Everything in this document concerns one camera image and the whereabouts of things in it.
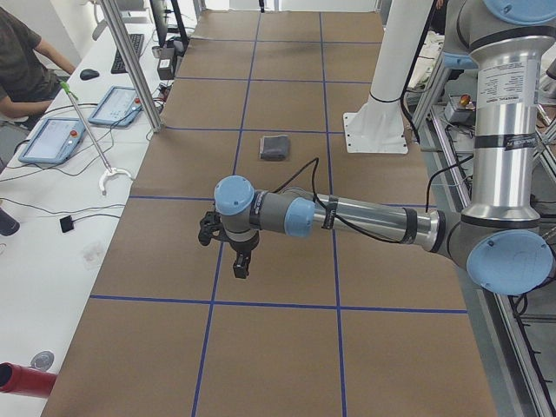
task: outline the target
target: light blue joint cap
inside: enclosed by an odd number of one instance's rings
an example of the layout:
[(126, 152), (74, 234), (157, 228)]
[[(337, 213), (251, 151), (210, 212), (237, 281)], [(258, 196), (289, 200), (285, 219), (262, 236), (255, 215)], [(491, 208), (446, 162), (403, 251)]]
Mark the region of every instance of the light blue joint cap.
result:
[(215, 187), (216, 211), (221, 215), (237, 215), (253, 201), (255, 190), (242, 176), (227, 176)]
[(297, 197), (288, 207), (284, 219), (286, 235), (293, 237), (307, 237), (313, 226), (314, 203)]
[(483, 0), (490, 12), (504, 22), (534, 26), (556, 17), (556, 0)]
[(475, 70), (479, 68), (469, 55), (452, 54), (443, 52), (444, 66), (451, 70)]
[(520, 295), (550, 274), (553, 254), (545, 240), (529, 230), (505, 230), (481, 241), (467, 259), (467, 272), (483, 288)]

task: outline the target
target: white table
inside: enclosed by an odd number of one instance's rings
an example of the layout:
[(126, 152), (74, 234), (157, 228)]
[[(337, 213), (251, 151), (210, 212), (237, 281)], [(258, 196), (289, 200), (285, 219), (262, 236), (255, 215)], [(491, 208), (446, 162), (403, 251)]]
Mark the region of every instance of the white table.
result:
[[(129, 33), (143, 33), (144, 52), (140, 59), (143, 72), (154, 92), (160, 82), (156, 60), (151, 53), (153, 27), (149, 24), (128, 25)], [(91, 51), (69, 79), (71, 90), (80, 103), (98, 103), (112, 85), (132, 86), (127, 74), (112, 75), (109, 70), (116, 46), (108, 29), (96, 41)], [(79, 79), (85, 68), (98, 70), (98, 78), (86, 82)], [(50, 106), (52, 109), (69, 105), (62, 91)], [(84, 109), (88, 115), (91, 108)], [(75, 116), (72, 109), (59, 110), (47, 116)], [(108, 129), (94, 128), (97, 137)], [(114, 167), (136, 175), (145, 155), (150, 137), (147, 117), (140, 113), (126, 129), (113, 129), (114, 147), (107, 157)], [(103, 140), (103, 148), (110, 144), (110, 136)], [(86, 137), (76, 152), (91, 145)], [(90, 146), (58, 167), (76, 173), (97, 153)], [(15, 156), (10, 167), (22, 164)], [(37, 168), (6, 169), (0, 180), (28, 174)], [(98, 180), (105, 168), (97, 159), (79, 176), (67, 176), (55, 170), (11, 181), (0, 182), (0, 198), (35, 205), (50, 211), (75, 211), (89, 207), (125, 204), (131, 180), (118, 175), (106, 183), (107, 195), (102, 196)], [(50, 372), (62, 366), (71, 338), (95, 282), (100, 264), (116, 229), (118, 219), (95, 216), (75, 224), (75, 229), (63, 234), (59, 219), (64, 215), (48, 215), (33, 208), (4, 201), (2, 208), (17, 219), (21, 228), (12, 236), (0, 235), (0, 362), (24, 366), (43, 350), (55, 354)], [(85, 211), (74, 218), (95, 213), (120, 215), (122, 207)], [(13, 394), (0, 394), (0, 415), (37, 417), (46, 400)]]

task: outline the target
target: white mounting plate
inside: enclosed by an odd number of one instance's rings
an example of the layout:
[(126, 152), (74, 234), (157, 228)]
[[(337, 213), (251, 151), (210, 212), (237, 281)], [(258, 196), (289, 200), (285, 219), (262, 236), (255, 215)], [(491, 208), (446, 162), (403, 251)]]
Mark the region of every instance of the white mounting plate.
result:
[(350, 128), (351, 122), (357, 113), (344, 113), (344, 132), (346, 137), (346, 149), (350, 154), (403, 154), (408, 152), (406, 139), (403, 135), (403, 121), (399, 112), (394, 113), (393, 122), (401, 126), (401, 132), (398, 136), (389, 137), (386, 141), (379, 142), (381, 133), (379, 129), (375, 132), (356, 131)]

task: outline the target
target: grid square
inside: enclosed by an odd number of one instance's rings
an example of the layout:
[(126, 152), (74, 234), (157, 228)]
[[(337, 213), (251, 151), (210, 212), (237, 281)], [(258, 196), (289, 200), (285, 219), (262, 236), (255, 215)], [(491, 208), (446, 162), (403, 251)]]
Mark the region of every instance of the grid square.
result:
[(336, 195), (382, 204), (425, 204), (428, 176), (419, 145), (409, 143), (407, 155), (349, 154), (345, 137), (331, 135), (330, 147)]
[(162, 118), (171, 128), (239, 129), (246, 81), (176, 80)]
[(466, 315), (341, 318), (350, 415), (497, 415)]
[(327, 81), (373, 81), (379, 44), (326, 43), (324, 68)]
[(333, 306), (336, 303), (330, 232), (315, 228), (307, 238), (262, 231), (249, 277), (235, 278), (235, 251), (226, 246), (218, 278), (220, 301)]
[(193, 38), (254, 41), (260, 14), (256, 11), (205, 10), (199, 17)]
[(199, 305), (89, 300), (42, 416), (188, 413), (208, 311)]
[(210, 300), (218, 243), (205, 248), (196, 237), (211, 206), (129, 199), (92, 294)]
[(465, 309), (454, 264), (417, 246), (337, 234), (341, 304)]
[(164, 129), (153, 135), (131, 194), (213, 198), (215, 185), (232, 174), (238, 136)]
[(257, 44), (254, 79), (322, 81), (319, 43), (263, 42)]
[(328, 128), (344, 131), (344, 113), (357, 113), (367, 102), (371, 83), (327, 83)]
[(335, 311), (215, 306), (197, 417), (341, 415)]
[(318, 13), (284, 11), (268, 12), (261, 16), (260, 41), (305, 41), (321, 40), (321, 25)]
[(324, 42), (380, 43), (384, 37), (378, 13), (330, 12), (321, 15)]
[(247, 79), (254, 47), (255, 42), (193, 39), (177, 76)]
[[(285, 161), (263, 161), (259, 157), (260, 141), (263, 136), (276, 133), (243, 132), (240, 154), (235, 173), (248, 178), (257, 189), (272, 191), (282, 185), (307, 162), (319, 157), (319, 168), (315, 174), (317, 192), (329, 192), (327, 137), (323, 134), (289, 133), (289, 156)], [(311, 190), (313, 165), (293, 180), (290, 187)]]
[(322, 84), (251, 82), (245, 129), (323, 132)]

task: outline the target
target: person's arm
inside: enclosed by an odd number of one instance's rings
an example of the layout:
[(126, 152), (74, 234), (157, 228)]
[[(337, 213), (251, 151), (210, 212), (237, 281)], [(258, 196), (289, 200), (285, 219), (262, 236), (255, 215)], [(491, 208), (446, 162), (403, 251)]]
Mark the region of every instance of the person's arm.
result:
[(49, 58), (53, 63), (55, 63), (62, 70), (66, 71), (68, 74), (73, 74), (73, 71), (76, 70), (76, 67), (70, 61), (68, 61), (68, 59), (64, 55), (58, 52), (50, 43), (46, 42), (44, 39), (41, 39), (41, 42), (39, 42), (38, 45), (35, 47), (35, 51)]
[(14, 103), (9, 96), (5, 96), (0, 100), (0, 113), (3, 115), (17, 119), (18, 117), (41, 115), (52, 103), (51, 100), (36, 103)]

